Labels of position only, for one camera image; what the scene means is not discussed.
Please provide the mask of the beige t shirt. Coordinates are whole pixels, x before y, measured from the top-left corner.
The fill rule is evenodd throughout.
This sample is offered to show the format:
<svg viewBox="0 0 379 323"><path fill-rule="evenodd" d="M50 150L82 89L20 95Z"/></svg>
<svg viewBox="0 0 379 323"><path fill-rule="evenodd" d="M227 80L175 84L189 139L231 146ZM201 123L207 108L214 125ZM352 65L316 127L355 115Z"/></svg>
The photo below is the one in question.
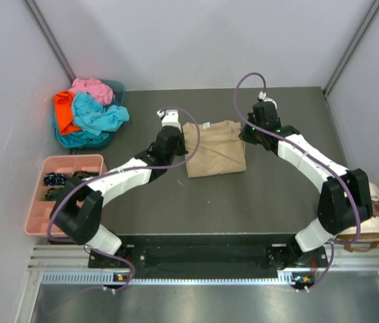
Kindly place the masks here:
<svg viewBox="0 0 379 323"><path fill-rule="evenodd" d="M239 138L241 124L231 120L205 122L182 127L188 154L189 178L200 178L246 171L245 144Z"/></svg>

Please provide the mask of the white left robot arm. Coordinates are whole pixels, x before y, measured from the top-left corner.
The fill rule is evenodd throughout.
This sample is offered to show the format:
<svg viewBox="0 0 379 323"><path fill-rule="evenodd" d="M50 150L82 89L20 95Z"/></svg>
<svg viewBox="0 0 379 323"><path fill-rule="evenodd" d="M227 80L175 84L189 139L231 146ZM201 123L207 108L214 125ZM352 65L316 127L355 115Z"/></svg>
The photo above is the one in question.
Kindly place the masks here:
<svg viewBox="0 0 379 323"><path fill-rule="evenodd" d="M186 154L180 126L163 126L156 140L119 168L90 180L72 177L61 189L50 214L50 224L71 242L103 253L110 266L120 266L127 257L122 240L101 224L102 210L116 197L153 182L167 172L176 156Z"/></svg>

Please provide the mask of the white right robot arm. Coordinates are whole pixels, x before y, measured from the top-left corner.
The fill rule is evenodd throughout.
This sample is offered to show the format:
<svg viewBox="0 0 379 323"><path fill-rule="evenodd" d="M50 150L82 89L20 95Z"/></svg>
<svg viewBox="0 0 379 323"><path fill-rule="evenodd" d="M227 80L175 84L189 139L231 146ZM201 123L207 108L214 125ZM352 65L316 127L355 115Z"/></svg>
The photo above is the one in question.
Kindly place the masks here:
<svg viewBox="0 0 379 323"><path fill-rule="evenodd" d="M287 243L289 261L304 266L312 251L349 228L359 229L373 215L370 183L361 169L350 170L311 146L294 127L283 126L276 104L259 100L248 114L240 139L260 144L289 162L320 193L316 219Z"/></svg>

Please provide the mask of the teal plastic basket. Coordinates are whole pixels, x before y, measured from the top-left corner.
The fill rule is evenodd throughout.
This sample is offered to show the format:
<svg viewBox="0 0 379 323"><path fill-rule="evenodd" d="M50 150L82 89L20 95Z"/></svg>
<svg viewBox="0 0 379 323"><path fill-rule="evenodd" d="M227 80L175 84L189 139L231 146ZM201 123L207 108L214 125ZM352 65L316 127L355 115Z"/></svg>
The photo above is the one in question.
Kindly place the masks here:
<svg viewBox="0 0 379 323"><path fill-rule="evenodd" d="M96 78L73 80L53 97L55 138L67 149L103 149L130 120L123 106L126 90L117 91Z"/></svg>

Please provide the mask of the pink t shirt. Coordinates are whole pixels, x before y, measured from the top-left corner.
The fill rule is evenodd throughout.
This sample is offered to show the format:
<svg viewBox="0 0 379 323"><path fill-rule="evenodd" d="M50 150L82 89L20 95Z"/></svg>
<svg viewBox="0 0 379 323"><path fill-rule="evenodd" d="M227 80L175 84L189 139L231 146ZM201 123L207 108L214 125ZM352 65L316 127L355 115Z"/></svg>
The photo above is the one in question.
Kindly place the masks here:
<svg viewBox="0 0 379 323"><path fill-rule="evenodd" d="M69 88L69 91L74 94L79 92L88 93L93 99L95 99L95 101L103 106L111 104L114 99L113 90L108 85L95 78L76 78L73 81L72 86Z"/></svg>

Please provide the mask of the cyan t shirt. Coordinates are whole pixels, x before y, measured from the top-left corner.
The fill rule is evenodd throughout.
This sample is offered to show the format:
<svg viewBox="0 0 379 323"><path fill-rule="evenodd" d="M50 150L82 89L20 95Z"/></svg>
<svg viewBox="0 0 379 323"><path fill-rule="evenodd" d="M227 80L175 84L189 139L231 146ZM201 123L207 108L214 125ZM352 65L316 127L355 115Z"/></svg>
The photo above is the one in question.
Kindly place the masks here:
<svg viewBox="0 0 379 323"><path fill-rule="evenodd" d="M113 138L115 132L130 120L128 110L113 100L111 104L101 105L85 92L75 94L72 103L73 124L80 132L60 135L55 118L53 103L53 127L58 143L67 149L103 149Z"/></svg>

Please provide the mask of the dark patterned rolled item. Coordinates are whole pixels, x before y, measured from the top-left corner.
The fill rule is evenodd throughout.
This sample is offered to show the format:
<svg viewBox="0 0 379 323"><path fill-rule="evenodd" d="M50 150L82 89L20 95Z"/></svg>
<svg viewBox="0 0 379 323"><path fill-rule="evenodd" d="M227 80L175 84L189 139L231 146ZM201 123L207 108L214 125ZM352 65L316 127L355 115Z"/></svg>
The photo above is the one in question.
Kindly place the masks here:
<svg viewBox="0 0 379 323"><path fill-rule="evenodd" d="M49 172L44 175L43 184L45 186L63 186L68 180L68 176L62 173Z"/></svg>
<svg viewBox="0 0 379 323"><path fill-rule="evenodd" d="M78 170L78 171L75 171L73 173L73 176L75 177L78 177L80 179L86 179L86 178L94 178L96 176L98 176L99 173L98 172L89 172L89 171L86 171L86 170Z"/></svg>
<svg viewBox="0 0 379 323"><path fill-rule="evenodd" d="M45 201L56 201L61 193L62 186L54 186L49 188L44 194Z"/></svg>

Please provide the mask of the orange t shirt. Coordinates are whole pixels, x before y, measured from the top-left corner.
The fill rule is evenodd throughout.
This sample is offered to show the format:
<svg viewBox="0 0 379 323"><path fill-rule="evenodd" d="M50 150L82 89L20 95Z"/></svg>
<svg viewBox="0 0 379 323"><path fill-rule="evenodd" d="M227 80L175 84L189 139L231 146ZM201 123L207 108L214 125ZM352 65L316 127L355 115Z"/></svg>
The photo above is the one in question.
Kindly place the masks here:
<svg viewBox="0 0 379 323"><path fill-rule="evenodd" d="M59 92L53 98L55 118L60 135L69 135L81 131L80 127L73 124L72 103L74 98L75 94L69 91Z"/></svg>

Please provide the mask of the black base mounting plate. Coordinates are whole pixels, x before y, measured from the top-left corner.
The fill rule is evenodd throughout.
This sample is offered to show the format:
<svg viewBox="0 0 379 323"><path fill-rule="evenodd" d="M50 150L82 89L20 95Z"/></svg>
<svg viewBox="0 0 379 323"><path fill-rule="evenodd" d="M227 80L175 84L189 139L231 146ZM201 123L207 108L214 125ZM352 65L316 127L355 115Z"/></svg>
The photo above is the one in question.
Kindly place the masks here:
<svg viewBox="0 0 379 323"><path fill-rule="evenodd" d="M116 255L130 261L137 279L266 279L278 277L263 246L123 246Z"/></svg>

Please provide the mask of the pink compartment tray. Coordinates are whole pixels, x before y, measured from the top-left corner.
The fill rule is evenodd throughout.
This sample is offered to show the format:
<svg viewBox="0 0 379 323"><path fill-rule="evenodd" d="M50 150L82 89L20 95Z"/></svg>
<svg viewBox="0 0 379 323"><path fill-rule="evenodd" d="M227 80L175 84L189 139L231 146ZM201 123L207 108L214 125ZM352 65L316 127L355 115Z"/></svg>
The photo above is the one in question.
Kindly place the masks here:
<svg viewBox="0 0 379 323"><path fill-rule="evenodd" d="M55 202L47 201L44 196L50 188L62 187L62 185L46 185L43 180L48 173L64 174L70 178L76 171L103 174L106 170L104 158L100 154L56 155L46 158L38 177L30 211L25 222L25 233L29 236L46 237L50 214Z"/></svg>

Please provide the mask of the cream fabric storage bag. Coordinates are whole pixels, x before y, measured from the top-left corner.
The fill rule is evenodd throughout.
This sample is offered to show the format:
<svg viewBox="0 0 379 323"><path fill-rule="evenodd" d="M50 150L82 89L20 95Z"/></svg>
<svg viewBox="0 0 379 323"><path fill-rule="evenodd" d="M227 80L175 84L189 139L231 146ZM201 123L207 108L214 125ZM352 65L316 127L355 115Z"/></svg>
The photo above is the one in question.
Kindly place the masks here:
<svg viewBox="0 0 379 323"><path fill-rule="evenodd" d="M368 252L379 245L379 188L372 182L369 185L373 215L368 220L360 221L359 240L349 243L356 236L356 226L345 229L335 237L335 241L343 244L348 252Z"/></svg>

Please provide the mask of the aluminium frame post right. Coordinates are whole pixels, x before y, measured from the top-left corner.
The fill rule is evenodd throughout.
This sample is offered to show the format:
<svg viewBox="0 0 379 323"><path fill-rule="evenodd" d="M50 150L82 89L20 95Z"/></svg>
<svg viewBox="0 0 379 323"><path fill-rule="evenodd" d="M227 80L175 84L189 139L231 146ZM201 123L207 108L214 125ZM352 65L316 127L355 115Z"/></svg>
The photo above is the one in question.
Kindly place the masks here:
<svg viewBox="0 0 379 323"><path fill-rule="evenodd" d="M337 82L340 80L345 68L351 62L354 54L356 53L359 45L368 33L371 25L379 14L379 0L371 1L367 12L364 14L362 21L359 23L357 30L354 32L349 44L347 45L343 55L341 56L337 66L333 70L333 74L326 83L323 89L324 98L327 99Z"/></svg>

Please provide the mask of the aluminium frame post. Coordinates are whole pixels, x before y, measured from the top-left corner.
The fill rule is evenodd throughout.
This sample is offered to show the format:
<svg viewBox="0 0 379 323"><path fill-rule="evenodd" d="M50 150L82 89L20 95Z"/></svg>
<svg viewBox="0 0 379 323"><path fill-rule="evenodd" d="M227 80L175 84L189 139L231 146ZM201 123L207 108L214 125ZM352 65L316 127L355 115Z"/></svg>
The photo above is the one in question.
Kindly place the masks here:
<svg viewBox="0 0 379 323"><path fill-rule="evenodd" d="M359 45L368 33L371 25L379 14L379 0L371 1L367 12L364 14L362 21L359 23L357 30L354 32L349 44L347 45L343 55L341 56L337 66L333 70L333 74L326 83L323 89L324 98L327 99L337 82L340 80L345 68L351 62L354 54L356 53Z"/></svg>
<svg viewBox="0 0 379 323"><path fill-rule="evenodd" d="M34 20L34 23L36 24L37 28L39 29L40 33L42 34L49 48L51 49L66 78L69 80L70 83L72 83L75 79L73 69L71 68L69 61L67 60L67 57L65 56L61 46L59 45L59 42L53 34L53 31L49 26L45 16L41 12L37 4L37 1L22 0L22 3L26 6L26 9L28 10L29 14Z"/></svg>

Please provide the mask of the aluminium frame post left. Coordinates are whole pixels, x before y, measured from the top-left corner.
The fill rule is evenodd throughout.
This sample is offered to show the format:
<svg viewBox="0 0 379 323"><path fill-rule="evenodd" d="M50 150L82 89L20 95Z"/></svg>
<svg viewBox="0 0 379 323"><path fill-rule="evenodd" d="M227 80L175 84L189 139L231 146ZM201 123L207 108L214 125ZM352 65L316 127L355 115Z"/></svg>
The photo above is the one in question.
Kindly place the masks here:
<svg viewBox="0 0 379 323"><path fill-rule="evenodd" d="M26 9L28 10L29 14L34 20L34 23L36 24L37 28L39 29L40 33L42 34L49 48L51 49L66 78L69 80L70 83L72 83L75 79L73 69L71 68L69 61L67 60L67 57L65 56L61 46L59 45L59 42L53 34L53 31L49 26L45 16L41 12L37 4L37 1L22 0L22 3L26 6Z"/></svg>

